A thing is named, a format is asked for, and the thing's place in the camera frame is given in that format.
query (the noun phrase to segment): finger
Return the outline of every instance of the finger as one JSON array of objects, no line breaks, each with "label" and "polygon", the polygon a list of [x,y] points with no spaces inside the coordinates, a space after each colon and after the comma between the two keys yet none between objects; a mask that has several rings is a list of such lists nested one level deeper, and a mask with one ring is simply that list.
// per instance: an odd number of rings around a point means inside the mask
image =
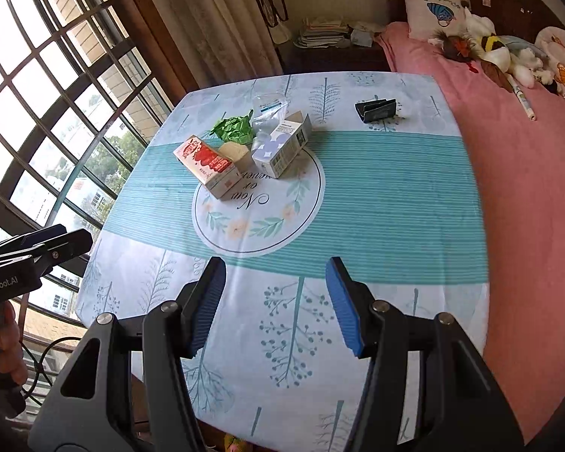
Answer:
[{"label": "finger", "polygon": [[0,352],[0,373],[9,374],[16,370],[23,359],[23,349],[21,344]]},{"label": "finger", "polygon": [[11,378],[19,386],[23,385],[27,381],[27,366],[25,362],[19,361],[18,367],[11,371]]},{"label": "finger", "polygon": [[10,324],[15,321],[15,308],[10,301],[4,301],[4,323]]},{"label": "finger", "polygon": [[0,349],[9,350],[15,347],[19,341],[19,328],[14,321],[7,326],[0,328]]}]

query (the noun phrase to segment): plastic packaging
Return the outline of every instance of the plastic packaging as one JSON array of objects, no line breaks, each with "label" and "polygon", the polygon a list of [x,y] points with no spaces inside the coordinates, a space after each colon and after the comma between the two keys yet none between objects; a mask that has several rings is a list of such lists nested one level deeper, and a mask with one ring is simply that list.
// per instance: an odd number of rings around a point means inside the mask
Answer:
[{"label": "plastic packaging", "polygon": [[265,93],[253,97],[253,118],[251,126],[255,131],[255,138],[251,151],[255,151],[261,144],[270,138],[270,134],[287,116],[289,101],[281,93]]}]

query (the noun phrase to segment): beige curtain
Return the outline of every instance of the beige curtain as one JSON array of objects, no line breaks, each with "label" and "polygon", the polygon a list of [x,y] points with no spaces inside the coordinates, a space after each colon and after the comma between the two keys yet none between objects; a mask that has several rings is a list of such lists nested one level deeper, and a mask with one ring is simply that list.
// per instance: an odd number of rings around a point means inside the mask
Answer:
[{"label": "beige curtain", "polygon": [[255,0],[153,0],[201,88],[280,75]]}]

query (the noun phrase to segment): stack of papers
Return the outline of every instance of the stack of papers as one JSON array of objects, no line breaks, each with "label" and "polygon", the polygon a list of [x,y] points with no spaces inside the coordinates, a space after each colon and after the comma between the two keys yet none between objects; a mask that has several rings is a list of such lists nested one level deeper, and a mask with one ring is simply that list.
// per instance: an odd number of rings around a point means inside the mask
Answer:
[{"label": "stack of papers", "polygon": [[341,20],[306,18],[295,45],[302,48],[336,46],[349,31],[348,25]]}]

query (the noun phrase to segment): silver bolt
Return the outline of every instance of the silver bolt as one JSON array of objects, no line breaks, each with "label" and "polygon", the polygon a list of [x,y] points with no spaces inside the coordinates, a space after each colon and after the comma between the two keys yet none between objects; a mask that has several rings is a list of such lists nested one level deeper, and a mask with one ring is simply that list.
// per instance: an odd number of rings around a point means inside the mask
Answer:
[{"label": "silver bolt", "polygon": [[113,321],[113,315],[111,313],[102,313],[96,317],[96,322],[99,325],[107,325]]},{"label": "silver bolt", "polygon": [[176,309],[178,309],[176,301],[166,301],[161,304],[161,311],[164,313],[173,313]]},{"label": "silver bolt", "polygon": [[437,317],[443,325],[451,325],[454,322],[454,317],[450,313],[439,313]]},{"label": "silver bolt", "polygon": [[391,306],[389,306],[389,303],[387,301],[375,301],[372,303],[372,308],[377,312],[377,313],[386,313],[387,311],[389,311]]}]

